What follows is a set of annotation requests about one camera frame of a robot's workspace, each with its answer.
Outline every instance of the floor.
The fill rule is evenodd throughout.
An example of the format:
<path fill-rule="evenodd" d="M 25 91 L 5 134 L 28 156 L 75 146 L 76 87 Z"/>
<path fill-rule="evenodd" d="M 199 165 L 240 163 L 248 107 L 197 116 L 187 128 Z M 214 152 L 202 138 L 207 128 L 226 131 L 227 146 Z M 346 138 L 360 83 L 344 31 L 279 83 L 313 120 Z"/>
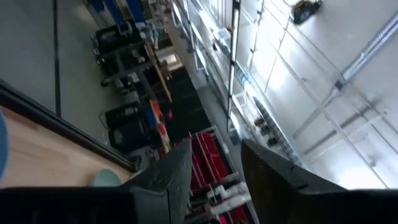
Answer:
<path fill-rule="evenodd" d="M 124 182 L 131 174 L 112 162 L 2 108 L 10 153 L 0 188 L 89 186 L 101 169 L 110 169 Z"/>
<path fill-rule="evenodd" d="M 55 112 L 52 0 L 1 1 L 0 78 Z M 82 0 L 58 1 L 58 36 L 62 118 L 108 144 L 101 111 L 123 104 L 115 88 L 101 88 L 104 78 L 92 54 L 90 35 L 99 29 Z"/>
<path fill-rule="evenodd" d="M 193 0 L 187 2 L 188 8 L 196 7 Z M 247 126 L 256 118 L 256 110 L 248 104 L 250 95 L 263 95 L 269 111 L 277 118 L 275 122 L 294 141 L 294 151 L 316 174 L 348 189 L 397 187 L 398 101 L 392 58 L 396 57 L 398 37 L 392 35 L 384 48 L 347 79 L 349 84 L 344 91 L 331 90 L 340 74 L 347 74 L 346 67 L 397 14 L 398 2 L 324 1 L 319 14 L 297 27 L 287 23 L 288 5 L 295 1 L 264 1 L 251 58 L 258 22 L 256 11 L 261 2 L 242 1 L 238 62 L 255 79 L 255 83 L 234 88 L 234 104 L 242 107 L 241 111 L 236 110 L 237 116 L 243 117 L 242 126 L 251 131 Z M 191 10 L 191 20 L 197 27 L 196 35 L 210 44 L 211 39 L 206 40 L 207 28 L 230 26 L 231 6 L 225 0 L 201 3 L 209 9 L 210 16 L 203 18 Z M 217 66 L 221 69 L 219 86 L 223 89 L 228 61 Z M 333 101 L 309 119 L 329 95 Z"/>

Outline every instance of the metal rail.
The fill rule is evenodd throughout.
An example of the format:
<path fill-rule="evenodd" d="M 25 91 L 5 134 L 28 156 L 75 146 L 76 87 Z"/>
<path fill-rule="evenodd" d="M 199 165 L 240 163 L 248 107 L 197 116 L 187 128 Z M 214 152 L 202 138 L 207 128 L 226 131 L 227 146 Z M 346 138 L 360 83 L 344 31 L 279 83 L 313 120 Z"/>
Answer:
<path fill-rule="evenodd" d="M 195 137 L 196 137 L 196 139 L 197 139 L 198 142 L 199 142 L 200 150 L 201 150 L 201 152 L 203 153 L 203 157 L 205 158 L 207 167 L 209 167 L 211 176 L 213 177 L 213 180 L 214 180 L 214 183 L 215 183 L 215 182 L 217 182 L 217 178 L 216 178 L 216 176 L 214 175 L 213 170 L 211 169 L 210 162 L 209 162 L 209 160 L 208 160 L 208 158 L 207 158 L 207 156 L 206 156 L 206 151 L 205 151 L 205 149 L 203 148 L 202 143 L 201 143 L 201 141 L 200 141 L 201 139 L 199 139 L 199 135 L 198 135 L 197 133 L 195 134 Z"/>
<path fill-rule="evenodd" d="M 262 15 L 263 15 L 263 13 L 264 13 L 264 10 L 263 10 L 263 8 L 264 8 L 264 3 L 265 3 L 265 0 L 262 0 L 262 2 L 261 2 L 261 9 L 260 9 L 260 10 L 257 10 L 257 15 L 259 16 L 259 18 L 257 19 L 257 24 L 256 24 L 256 34 L 255 34 L 255 38 L 254 38 L 254 46 L 253 46 L 253 48 L 251 49 L 251 55 L 250 55 L 250 59 L 249 59 L 249 70 L 250 70 L 251 67 L 252 67 L 253 58 L 254 58 L 254 53 L 255 53 L 255 51 L 256 51 L 256 49 L 257 49 L 257 38 L 258 38 L 258 36 L 259 36 L 260 24 L 261 24 L 261 21 L 262 21 Z"/>
<path fill-rule="evenodd" d="M 241 67 L 239 66 L 239 63 L 237 63 L 236 65 L 237 65 L 236 69 L 239 70 L 239 83 L 242 85 L 243 83 L 241 83 L 241 82 L 243 82 L 243 80 L 250 80 L 249 83 L 250 83 L 251 85 L 253 85 L 253 87 L 255 87 L 256 92 L 257 92 L 257 93 L 261 93 L 261 96 L 256 96 L 256 97 L 262 99 L 262 100 L 261 100 L 261 103 L 262 103 L 263 105 L 266 105 L 267 111 L 270 111 L 270 112 L 269 112 L 270 118 L 272 118 L 273 120 L 275 120 L 275 119 L 276 119 L 275 117 L 277 117 L 277 115 L 276 115 L 275 111 L 273 110 L 272 106 L 270 105 L 270 103 L 268 102 L 268 100 L 266 99 L 266 97 L 264 96 L 263 92 L 260 90 L 258 84 L 254 81 L 254 79 L 250 76 L 250 74 L 248 74 L 246 71 L 243 71 L 243 70 L 241 69 Z M 241 110 L 239 110 L 239 108 L 237 108 L 237 109 L 238 109 L 238 112 L 240 112 L 239 115 L 242 116 L 243 113 L 241 112 Z M 281 136 L 283 136 L 283 138 L 286 140 L 287 144 L 288 144 L 289 147 L 290 147 L 290 150 L 291 150 L 292 148 L 294 148 L 294 149 L 299 148 L 299 146 L 297 145 L 297 143 L 294 143 L 294 142 L 295 142 L 294 139 L 292 139 L 291 136 L 290 136 L 289 134 L 287 134 L 285 131 L 282 132 L 282 130 L 285 130 L 285 129 L 281 128 L 282 125 L 281 125 L 280 123 L 275 123 L 275 126 L 276 126 L 276 127 L 279 129 L 279 131 L 281 132 Z M 301 164 L 301 162 L 303 162 L 303 157 L 300 157 L 300 155 L 299 155 L 298 153 L 292 151 L 290 154 L 291 154 L 291 155 L 295 155 L 295 157 L 298 158 L 298 160 L 300 161 L 300 164 Z M 308 163 L 304 162 L 303 164 L 301 164 L 301 166 L 305 166 L 306 169 L 308 169 L 308 170 L 310 170 L 310 171 L 313 172 L 313 169 L 309 166 Z"/>
<path fill-rule="evenodd" d="M 231 55 L 229 59 L 229 78 L 228 78 L 228 103 L 227 103 L 227 132 L 231 126 L 231 112 L 232 112 L 232 94 L 234 87 L 235 78 L 235 65 L 236 65 L 236 49 L 238 48 L 238 31 L 239 31 L 239 20 L 241 14 L 241 2 L 240 0 L 233 1 L 232 8 L 232 36 L 231 36 Z"/>

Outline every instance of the metal frame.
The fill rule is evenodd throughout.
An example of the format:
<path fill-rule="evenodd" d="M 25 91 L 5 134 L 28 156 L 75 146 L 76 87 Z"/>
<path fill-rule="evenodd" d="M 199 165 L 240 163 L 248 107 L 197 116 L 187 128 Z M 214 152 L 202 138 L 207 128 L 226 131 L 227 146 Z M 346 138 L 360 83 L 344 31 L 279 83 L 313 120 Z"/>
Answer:
<path fill-rule="evenodd" d="M 55 80 L 55 113 L 62 116 L 61 105 L 61 79 L 60 79 L 60 54 L 58 38 L 58 0 L 52 1 L 53 6 L 53 47 L 54 47 L 54 80 Z"/>
<path fill-rule="evenodd" d="M 281 59 L 282 63 L 284 64 L 285 68 L 290 72 L 290 74 L 293 76 L 293 78 L 297 81 L 297 83 L 300 85 L 300 87 L 304 90 L 304 92 L 310 97 L 310 99 L 317 105 L 318 109 L 321 110 L 321 112 L 325 115 L 327 120 L 330 122 L 330 124 L 333 126 L 335 131 L 341 135 L 341 137 L 344 139 L 344 141 L 347 143 L 347 145 L 352 148 L 352 150 L 359 156 L 359 158 L 368 166 L 369 170 L 376 176 L 377 179 L 386 187 L 388 188 L 387 184 L 381 179 L 379 174 L 373 169 L 372 165 L 366 160 L 366 158 L 360 153 L 358 148 L 349 140 L 347 134 L 344 133 L 343 129 L 341 126 L 336 122 L 336 120 L 327 112 L 325 107 L 322 105 L 321 102 L 319 102 L 314 94 L 312 94 L 311 90 L 305 86 L 304 81 L 296 74 L 296 72 L 293 70 L 293 68 L 286 62 L 285 58 L 281 56 L 280 52 L 273 46 L 274 50 L 276 51 L 276 54 L 278 57 Z"/>
<path fill-rule="evenodd" d="M 120 152 L 105 147 L 91 136 L 80 131 L 64 119 L 57 117 L 47 108 L 11 87 L 2 79 L 0 79 L 0 105 L 114 162 L 128 171 L 135 171 L 134 165 L 125 159 Z"/>
<path fill-rule="evenodd" d="M 123 47 L 121 49 L 114 50 L 111 53 L 104 54 L 103 58 L 110 57 L 110 56 L 116 57 L 116 63 L 117 63 L 119 72 L 112 74 L 112 76 L 110 76 L 110 77 L 104 78 L 102 82 L 109 83 L 109 82 L 115 81 L 115 80 L 123 78 L 123 77 L 128 77 L 130 74 L 135 73 L 138 76 L 138 79 L 140 80 L 142 87 L 145 89 L 145 91 L 149 95 L 149 98 L 152 100 L 156 100 L 155 92 L 153 91 L 152 87 L 149 85 L 149 82 L 143 72 L 143 70 L 145 70 L 146 68 L 151 67 L 152 63 L 144 62 L 144 63 L 141 63 L 141 64 L 139 64 L 135 67 L 132 67 L 130 69 L 126 69 L 121 61 L 121 52 L 126 51 L 126 50 L 133 50 L 137 47 L 142 47 L 142 46 L 145 47 L 144 43 L 139 42 L 138 44 L 128 45 L 127 47 Z"/>
<path fill-rule="evenodd" d="M 236 67 L 236 69 L 240 70 L 239 64 L 238 64 L 238 63 L 236 63 L 236 66 L 238 66 L 238 67 Z M 242 72 L 243 74 L 249 75 L 248 77 L 247 77 L 246 75 L 244 75 L 244 79 L 250 80 L 250 83 L 251 83 L 252 85 L 255 85 L 255 87 L 257 87 L 256 89 L 257 89 L 257 92 L 258 92 L 259 87 L 256 86 L 256 85 L 257 85 L 256 83 L 253 83 L 253 78 L 250 77 L 250 74 L 247 74 L 247 73 L 244 72 L 243 70 L 242 70 L 241 72 Z M 269 108 L 269 107 L 270 107 L 269 102 L 267 102 L 267 99 L 263 97 L 263 93 L 262 93 L 261 95 L 262 95 L 262 96 L 260 96 L 260 98 L 262 98 L 262 100 L 261 100 L 262 103 L 265 104 L 265 105 L 267 105 L 266 107 Z M 247 121 L 245 120 L 245 118 L 244 118 L 243 115 L 242 115 L 243 112 L 242 112 L 241 110 L 239 110 L 238 107 L 237 107 L 236 109 L 238 110 L 238 111 L 237 111 L 237 112 L 238 112 L 237 115 L 240 115 L 242 121 L 244 122 L 243 125 L 244 125 L 244 126 L 248 126 L 248 125 L 246 125 L 246 124 L 247 124 Z M 272 119 L 275 119 L 275 116 L 276 116 L 275 112 L 272 112 L 272 113 L 270 112 L 270 116 L 271 116 Z M 233 130 L 234 130 L 233 128 L 229 128 L 229 126 L 227 126 L 227 127 L 228 127 L 229 131 L 233 131 Z M 245 131 L 245 134 L 252 134 L 252 135 L 253 135 L 251 127 L 250 127 L 250 126 L 248 126 L 248 127 L 249 127 L 249 129 L 248 129 L 247 131 Z M 289 145 L 291 148 L 297 148 L 297 144 L 294 143 L 294 139 L 292 139 L 291 137 L 289 137 L 289 135 L 287 135 L 286 133 L 282 133 L 282 135 L 283 135 L 283 138 L 286 139 L 286 141 L 288 142 L 288 145 Z M 253 140 L 258 140 L 258 139 L 255 138 L 255 135 L 253 135 L 253 137 L 252 137 L 251 139 L 253 139 Z M 300 158 L 300 156 L 299 156 L 297 153 L 290 153 L 290 154 L 294 154 L 294 155 L 296 155 L 296 157 Z M 306 167 L 306 169 L 312 170 L 311 167 L 308 166 L 307 163 L 305 163 L 304 166 Z"/>
<path fill-rule="evenodd" d="M 175 7 L 177 8 L 177 10 L 179 10 L 179 8 L 182 8 L 182 6 L 180 5 L 180 3 L 179 3 L 178 1 L 173 1 L 173 3 L 174 3 L 174 5 L 175 5 Z M 185 11 L 182 11 L 182 13 L 183 13 L 183 16 L 185 16 L 185 18 L 188 20 L 188 16 L 185 14 Z M 192 27 L 192 31 L 193 31 L 193 33 L 195 33 L 195 37 L 197 38 L 197 41 L 200 42 L 203 46 L 205 46 L 205 43 L 204 43 L 203 39 L 202 39 L 200 36 L 198 36 L 198 35 L 196 34 L 194 27 Z M 221 75 L 220 75 L 220 71 L 218 70 L 218 67 L 215 66 L 216 63 L 214 62 L 213 58 L 209 55 L 207 49 L 206 49 L 205 53 L 206 53 L 206 56 L 210 59 L 210 63 L 211 63 L 210 66 L 213 66 L 213 67 L 214 67 L 214 71 L 216 72 L 216 75 L 218 76 L 218 78 L 219 78 L 220 80 L 222 80 L 222 77 L 221 77 Z M 225 112 L 225 114 L 227 115 L 227 109 L 226 109 L 225 105 L 222 104 L 221 107 L 222 107 L 223 111 Z"/>
<path fill-rule="evenodd" d="M 173 6 L 172 6 L 172 13 L 171 13 L 171 15 L 172 15 L 172 20 L 173 20 L 174 27 L 175 27 L 175 28 L 180 28 L 181 22 L 179 21 L 179 23 L 177 23 L 177 20 L 175 19 L 176 15 L 175 15 L 175 12 L 174 12 L 174 10 L 173 10 Z"/>
<path fill-rule="evenodd" d="M 191 41 L 191 46 L 192 50 L 196 51 L 197 46 L 195 45 L 195 41 L 193 40 L 193 34 L 192 34 L 192 25 L 191 25 L 191 17 L 189 13 L 189 8 L 188 8 L 188 1 L 184 0 L 184 8 L 186 9 L 187 12 L 187 19 L 188 19 L 188 26 L 189 26 L 189 36 L 190 36 L 190 41 Z"/>
<path fill-rule="evenodd" d="M 206 156 L 205 148 L 203 148 L 203 146 L 202 146 L 202 144 L 201 144 L 201 141 L 200 141 L 200 140 L 203 139 L 203 138 L 199 139 L 198 133 L 195 133 L 195 138 L 198 139 L 198 143 L 199 143 L 199 146 L 200 146 L 200 150 L 201 150 L 201 152 L 203 153 L 203 157 L 204 157 L 205 160 L 206 160 L 207 166 L 208 166 L 208 167 L 211 167 L 211 166 L 210 166 L 209 159 L 208 159 L 207 156 Z M 213 177 L 214 182 L 217 182 L 216 176 L 214 175 L 214 173 L 213 173 L 213 171 L 212 171 L 211 169 L 210 169 L 210 173 L 211 173 L 211 176 Z"/>
<path fill-rule="evenodd" d="M 347 66 L 345 69 L 345 72 L 342 73 L 343 77 L 343 84 L 347 85 L 348 82 L 350 82 L 356 74 L 369 62 L 369 60 L 380 50 L 382 49 L 387 41 L 394 35 L 396 34 L 396 31 L 398 30 L 398 12 L 395 14 L 395 16 L 387 22 L 387 24 L 384 26 L 384 28 L 378 33 L 378 35 L 375 37 L 375 39 L 370 42 L 370 44 L 361 52 L 358 54 L 356 59 Z M 327 107 L 330 105 L 337 97 L 340 95 L 335 89 L 332 89 L 329 95 L 325 98 L 325 100 L 322 102 L 322 105 L 324 107 Z M 315 110 L 305 121 L 304 123 L 294 132 L 294 136 L 297 137 L 300 135 L 310 124 L 311 122 L 320 114 L 319 110 Z"/>
<path fill-rule="evenodd" d="M 228 148 L 227 149 L 224 148 L 225 142 L 223 141 L 223 138 L 221 137 L 220 131 L 218 130 L 217 126 L 212 126 L 212 127 L 203 129 L 203 130 L 195 133 L 194 135 L 197 136 L 197 134 L 201 134 L 201 133 L 208 133 L 212 137 L 215 136 L 217 138 L 218 142 L 220 143 L 221 147 L 223 148 L 223 152 L 225 154 L 226 160 L 229 163 L 228 165 L 231 168 L 232 173 L 235 173 L 236 172 L 235 165 L 234 165 L 234 163 L 233 163 L 233 161 L 231 159 L 231 156 L 229 155 Z"/>
<path fill-rule="evenodd" d="M 282 24 L 279 22 L 279 20 L 273 15 L 273 13 L 271 13 L 270 11 L 269 11 L 269 13 L 270 13 L 270 14 L 275 18 L 275 20 L 283 27 L 283 25 L 282 25 Z M 338 134 L 341 134 L 343 140 L 345 140 L 345 142 L 346 142 L 352 149 L 354 149 L 355 153 L 357 153 L 357 154 L 359 155 L 359 157 L 368 165 L 368 167 L 372 170 L 373 173 L 375 173 L 376 177 L 379 178 L 379 180 L 380 180 L 384 185 L 385 185 L 385 183 L 383 182 L 383 180 L 381 180 L 381 178 L 378 176 L 378 174 L 375 172 L 375 170 L 371 167 L 370 163 L 366 160 L 366 158 L 364 158 L 364 157 L 361 155 L 361 153 L 360 153 L 360 152 L 358 151 L 358 149 L 354 146 L 354 144 L 348 139 L 348 135 L 345 134 L 344 132 L 342 132 L 341 126 L 340 126 L 340 125 L 327 113 L 327 111 L 325 110 L 325 107 L 326 107 L 328 104 L 330 104 L 335 98 L 337 98 L 337 97 L 340 96 L 340 90 L 341 90 L 343 87 L 345 87 L 345 88 L 350 88 L 351 91 L 354 91 L 354 92 L 358 95 L 357 98 L 358 98 L 360 101 L 362 101 L 365 105 L 367 105 L 367 106 L 369 107 L 370 110 L 373 110 L 373 111 L 375 112 L 375 114 L 376 114 L 375 116 L 376 116 L 377 118 L 380 117 L 381 120 L 384 120 L 384 121 L 387 123 L 387 125 L 389 124 L 389 123 L 384 119 L 384 117 L 383 117 L 378 111 L 376 111 L 376 110 L 372 107 L 372 105 L 371 105 L 369 102 L 367 102 L 367 101 L 364 99 L 364 97 L 361 95 L 361 93 L 360 93 L 358 90 L 356 90 L 353 86 L 351 86 L 351 85 L 347 82 L 347 80 L 348 80 L 348 79 L 352 79 L 352 77 L 361 69 L 361 67 L 362 67 L 364 64 L 366 64 L 366 62 L 373 56 L 373 54 L 375 54 L 375 53 L 382 47 L 382 45 L 383 45 L 385 42 L 387 42 L 387 40 L 388 40 L 389 38 L 391 38 L 391 36 L 392 36 L 392 35 L 394 34 L 394 32 L 396 31 L 397 23 L 398 23 L 397 16 L 393 17 L 393 19 L 391 19 L 391 20 L 387 23 L 386 27 L 385 27 L 385 28 L 381 31 L 381 33 L 375 38 L 375 40 L 372 41 L 372 42 L 369 44 L 369 46 L 362 52 L 362 54 L 360 54 L 360 55 L 357 57 L 357 59 L 351 64 L 351 66 L 350 66 L 349 68 L 347 68 L 346 71 L 345 71 L 343 74 L 341 74 L 341 78 L 339 77 L 339 78 L 338 78 L 338 81 L 335 83 L 335 86 L 332 87 L 328 99 L 326 99 L 323 103 L 321 103 L 320 105 L 318 105 L 318 109 L 316 110 L 316 112 L 314 112 L 314 113 L 316 113 L 316 114 L 311 115 L 311 117 L 310 117 L 309 119 L 307 119 L 307 121 L 306 121 L 305 124 L 303 125 L 303 126 L 305 126 L 305 125 L 308 126 L 308 124 L 310 124 L 310 123 L 312 122 L 312 120 L 315 119 L 316 116 L 317 116 L 321 111 L 324 112 L 324 115 L 330 120 L 330 122 L 332 123 L 332 126 L 334 126 L 335 133 L 336 133 L 336 134 L 337 134 L 337 133 L 338 133 Z M 296 30 L 301 34 L 301 36 L 305 37 L 297 28 L 296 28 Z M 294 39 L 294 41 L 296 41 L 296 43 L 297 43 L 300 47 L 302 47 L 302 46 L 297 42 L 296 38 L 293 37 L 293 36 L 290 34 L 290 32 L 287 30 L 287 27 L 284 28 L 284 34 L 283 34 L 283 36 L 282 36 L 282 40 L 280 41 L 280 44 L 282 43 L 283 38 L 284 38 L 284 36 L 285 36 L 286 33 L 288 33 L 288 34 Z M 317 52 L 314 52 L 315 54 L 319 53 L 319 54 L 322 55 L 322 57 L 325 57 L 324 54 L 323 54 L 323 53 L 322 53 L 310 40 L 308 40 L 308 41 L 311 43 L 312 47 L 315 48 L 315 49 L 317 50 Z M 284 61 L 283 57 L 279 54 L 279 48 L 278 48 L 278 49 L 275 48 L 272 44 L 271 44 L 271 46 L 272 46 L 272 47 L 274 48 L 274 50 L 277 52 L 277 55 L 279 56 L 279 58 L 281 58 L 281 59 Z M 312 60 L 314 60 L 315 64 L 318 65 L 318 66 L 320 67 L 320 69 L 323 70 L 322 66 L 319 65 L 319 64 L 316 62 L 316 60 L 315 60 L 313 57 L 311 57 L 311 55 L 308 55 L 308 56 L 309 56 Z M 335 69 L 335 71 L 336 71 L 337 73 L 339 73 L 339 71 L 338 71 L 337 68 L 333 65 L 333 63 L 332 63 L 331 61 L 329 61 L 327 58 L 326 58 L 326 60 L 327 60 L 327 61 L 330 63 L 330 65 Z M 287 67 L 287 68 L 289 69 L 289 65 L 288 65 L 288 63 L 287 63 L 286 61 L 284 61 L 284 64 L 285 64 L 285 67 Z M 297 78 L 297 77 L 298 77 L 297 74 L 295 74 L 292 70 L 290 70 L 290 72 L 291 72 L 291 74 L 294 76 L 294 78 Z M 302 81 L 302 80 L 298 80 L 298 82 L 300 83 L 300 86 L 301 86 L 302 89 L 307 93 L 307 95 L 314 101 L 313 95 L 312 95 L 308 90 L 306 90 L 306 86 L 301 85 L 301 84 L 302 84 L 301 81 Z M 367 118 L 367 117 L 365 117 L 365 115 L 364 115 L 364 114 L 361 114 L 361 113 L 358 111 L 357 108 L 355 108 L 355 110 L 357 111 L 357 114 L 359 114 L 360 116 L 362 116 L 362 117 L 364 117 L 364 118 L 366 119 L 366 125 L 368 125 L 368 124 L 371 125 L 371 126 L 377 131 L 377 129 L 376 129 L 376 128 L 374 127 L 374 125 L 373 125 L 373 122 L 374 122 L 374 119 L 373 119 L 373 118 Z M 296 133 L 294 133 L 294 137 L 297 137 L 297 136 L 305 129 L 305 127 L 303 127 L 303 126 L 302 126 L 298 131 L 296 131 Z"/>
<path fill-rule="evenodd" d="M 370 119 L 368 122 L 366 122 L 366 123 L 362 124 L 361 126 L 357 127 L 355 130 L 352 130 L 352 131 L 350 131 L 349 133 L 347 133 L 347 136 L 350 137 L 350 136 L 353 135 L 355 132 L 360 131 L 360 130 L 362 130 L 362 129 L 367 128 L 368 126 L 373 125 L 374 123 L 378 122 L 378 121 L 379 121 L 380 119 L 382 119 L 382 118 L 383 118 L 383 115 L 376 116 L 376 117 L 374 117 L 373 119 Z M 327 138 L 329 139 L 329 138 L 333 137 L 335 134 L 337 134 L 337 133 L 334 132 L 334 134 L 333 134 L 332 136 L 328 135 Z M 344 140 L 344 139 L 337 140 L 336 142 L 334 142 L 334 143 L 333 143 L 331 146 L 329 146 L 328 148 L 322 150 L 321 152 L 318 152 L 315 156 L 313 156 L 312 158 L 310 158 L 310 161 L 314 161 L 314 160 L 317 159 L 318 157 L 322 156 L 324 153 L 326 153 L 326 152 L 329 151 L 330 149 L 333 149 L 333 147 L 335 147 L 337 144 L 343 142 L 343 140 Z"/>
<path fill-rule="evenodd" d="M 249 59 L 249 71 L 250 71 L 250 69 L 252 67 L 254 53 L 256 52 L 256 49 L 257 49 L 257 38 L 258 38 L 258 35 L 259 35 L 259 29 L 260 29 L 260 24 L 261 24 L 261 21 L 262 21 L 262 15 L 264 13 L 264 3 L 265 3 L 265 0 L 262 0 L 261 1 L 261 9 L 257 10 L 258 19 L 257 19 L 257 24 L 256 24 L 256 34 L 255 34 L 255 38 L 254 38 L 254 46 L 253 46 L 252 49 L 250 49 L 251 55 L 250 55 L 250 59 Z"/>
<path fill-rule="evenodd" d="M 206 60 L 203 58 L 203 56 L 202 57 L 200 56 L 199 52 L 200 52 L 200 50 L 198 48 L 196 48 L 193 53 L 195 56 L 195 65 L 196 65 L 197 71 L 203 71 L 204 69 L 206 69 Z"/>
<path fill-rule="evenodd" d="M 239 32 L 239 21 L 241 15 L 241 1 L 234 0 L 232 8 L 232 29 L 233 33 L 231 36 L 231 55 L 229 59 L 229 78 L 228 78 L 228 103 L 227 103 L 227 132 L 231 127 L 231 112 L 232 112 L 232 94 L 234 87 L 235 78 L 235 65 L 236 65 L 236 50 L 238 48 L 238 32 Z"/>

